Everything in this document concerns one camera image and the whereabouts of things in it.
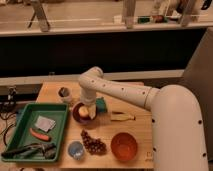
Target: table surface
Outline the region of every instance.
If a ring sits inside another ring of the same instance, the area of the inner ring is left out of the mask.
[[[80,95],[80,86],[77,82],[45,82],[40,90],[36,102],[61,102],[58,91],[61,87],[71,90],[73,101],[77,102]],[[59,160],[56,163],[16,163],[17,167],[57,167],[57,168],[153,168],[152,158],[152,127],[151,114],[140,107],[131,105],[111,96],[97,93],[97,97],[104,97],[107,113],[98,114],[89,125],[77,123],[70,112],[61,145]],[[110,113],[121,111],[136,116],[136,120],[111,121]],[[85,129],[93,138],[101,138],[106,143],[105,155],[91,155],[85,152],[83,160],[76,161],[67,153],[68,146],[73,141],[81,141],[80,133]],[[111,152],[112,137],[119,132],[128,132],[133,135],[138,143],[136,157],[129,162],[118,161]]]

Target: black cable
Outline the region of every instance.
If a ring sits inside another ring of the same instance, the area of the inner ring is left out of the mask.
[[[4,145],[5,145],[5,146],[7,146],[7,142],[6,142],[7,132],[8,132],[11,128],[15,127],[15,126],[16,126],[16,124],[11,124],[11,125],[8,126],[7,129],[4,131],[3,142],[4,142]]]
[[[4,145],[7,146],[7,133],[8,131],[16,126],[16,123],[13,123],[11,125],[8,126],[8,120],[15,117],[15,113],[13,113],[12,111],[15,109],[16,106],[16,101],[15,99],[12,97],[7,101],[4,102],[0,102],[0,119],[2,121],[5,121],[5,129],[1,131],[0,135],[3,135],[3,142]]]

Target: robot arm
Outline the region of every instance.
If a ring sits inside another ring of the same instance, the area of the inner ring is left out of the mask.
[[[79,84],[85,105],[95,103],[98,91],[151,110],[155,171],[208,171],[201,110],[188,89],[107,81],[98,67],[81,74]]]
[[[81,89],[81,101],[85,105],[95,103],[96,91],[150,110],[151,102],[159,89],[148,86],[130,85],[103,79],[103,72],[93,67],[81,74],[78,79]]]

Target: floor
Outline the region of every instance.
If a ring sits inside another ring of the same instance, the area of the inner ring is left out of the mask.
[[[33,15],[33,8],[20,3],[8,3],[4,5],[0,0],[0,32],[9,30],[38,29],[35,19],[28,28]],[[123,10],[123,1],[115,0],[43,0],[43,8],[51,28],[84,28],[118,25]],[[137,0],[135,10],[135,22],[138,16],[150,15],[154,0]],[[160,14],[166,10],[170,1],[164,0],[160,7]],[[197,0],[197,6],[201,6],[203,0]],[[213,21],[213,5],[206,11],[200,11],[198,22]]]

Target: banana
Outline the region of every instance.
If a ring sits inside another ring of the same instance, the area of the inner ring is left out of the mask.
[[[135,120],[135,116],[129,113],[111,113],[110,119],[112,121],[126,121],[126,120]]]

